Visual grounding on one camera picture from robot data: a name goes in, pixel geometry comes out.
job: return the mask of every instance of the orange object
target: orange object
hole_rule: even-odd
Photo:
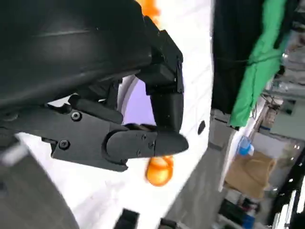
[[[146,178],[154,186],[163,186],[173,176],[173,156],[153,157],[149,160]]]
[[[156,1],[155,0],[137,0],[137,2],[142,7],[142,14],[144,16],[149,16],[152,19],[152,21],[158,26],[159,25],[158,17],[160,15],[160,11],[158,10],[158,8],[156,6]]]

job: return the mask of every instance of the black equipment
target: black equipment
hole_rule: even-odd
[[[0,128],[41,136],[52,157],[115,171],[182,152],[183,55],[133,0],[11,0],[0,8]],[[146,84],[157,124],[123,126],[122,78]],[[71,95],[70,104],[48,103]]]

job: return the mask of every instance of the screw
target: screw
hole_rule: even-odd
[[[15,119],[17,119],[18,116],[19,115],[17,112],[11,112],[11,113],[6,113],[2,119],[3,119],[3,121],[11,122],[11,121],[14,121]]]
[[[154,142],[148,143],[148,148],[152,149],[154,147]]]
[[[70,142],[67,140],[61,140],[59,142],[59,149],[66,150],[70,147]]]
[[[79,112],[73,112],[71,115],[71,119],[75,122],[80,121],[81,119],[81,113]]]

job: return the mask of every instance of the black fabric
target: black fabric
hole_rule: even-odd
[[[216,0],[212,108],[231,114],[247,59],[262,33],[264,0]]]

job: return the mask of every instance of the bolt head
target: bolt head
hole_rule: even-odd
[[[59,148],[62,150],[68,149],[70,147],[70,142],[67,140],[61,140],[59,142]]]
[[[81,113],[79,112],[73,112],[72,115],[71,115],[71,119],[73,121],[80,121],[81,120]]]

